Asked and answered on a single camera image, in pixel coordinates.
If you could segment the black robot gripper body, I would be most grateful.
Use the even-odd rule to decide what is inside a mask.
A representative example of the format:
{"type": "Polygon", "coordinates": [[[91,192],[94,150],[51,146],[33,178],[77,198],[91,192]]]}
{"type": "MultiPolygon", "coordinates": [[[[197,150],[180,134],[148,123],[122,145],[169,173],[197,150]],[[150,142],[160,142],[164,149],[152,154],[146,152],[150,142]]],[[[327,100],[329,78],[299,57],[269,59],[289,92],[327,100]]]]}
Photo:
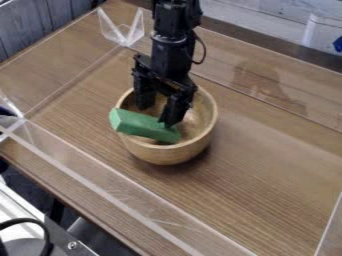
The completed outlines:
{"type": "Polygon", "coordinates": [[[157,94],[161,93],[166,97],[176,93],[194,95],[198,86],[190,79],[189,73],[194,63],[197,35],[168,38],[153,34],[152,40],[152,55],[138,53],[134,56],[134,77],[148,78],[157,94]]]}

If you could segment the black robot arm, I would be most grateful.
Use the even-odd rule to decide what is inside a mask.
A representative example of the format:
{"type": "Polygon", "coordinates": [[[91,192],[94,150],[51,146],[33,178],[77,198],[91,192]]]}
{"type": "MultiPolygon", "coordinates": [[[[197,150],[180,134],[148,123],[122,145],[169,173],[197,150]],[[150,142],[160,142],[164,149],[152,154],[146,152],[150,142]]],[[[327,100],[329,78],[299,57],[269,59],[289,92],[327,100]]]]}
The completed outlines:
{"type": "Polygon", "coordinates": [[[194,29],[201,25],[200,0],[153,0],[154,30],[152,55],[138,53],[133,68],[136,104],[141,110],[156,104],[157,94],[168,97],[160,122],[178,124],[193,105],[198,86],[190,78],[196,43],[204,41],[194,29]]]}

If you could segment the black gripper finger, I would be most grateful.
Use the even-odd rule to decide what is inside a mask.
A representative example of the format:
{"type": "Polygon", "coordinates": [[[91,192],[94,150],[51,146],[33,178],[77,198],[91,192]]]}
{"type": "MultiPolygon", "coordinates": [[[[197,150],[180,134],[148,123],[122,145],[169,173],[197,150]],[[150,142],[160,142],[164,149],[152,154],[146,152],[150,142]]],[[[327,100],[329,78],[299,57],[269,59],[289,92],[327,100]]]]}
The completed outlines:
{"type": "Polygon", "coordinates": [[[136,104],[141,110],[150,108],[156,104],[157,90],[152,87],[152,82],[148,78],[134,77],[134,93],[136,104]]]}
{"type": "Polygon", "coordinates": [[[193,94],[184,95],[176,93],[168,97],[165,109],[160,117],[160,121],[165,124],[166,128],[172,128],[184,120],[189,109],[193,107],[193,99],[193,94]]]}

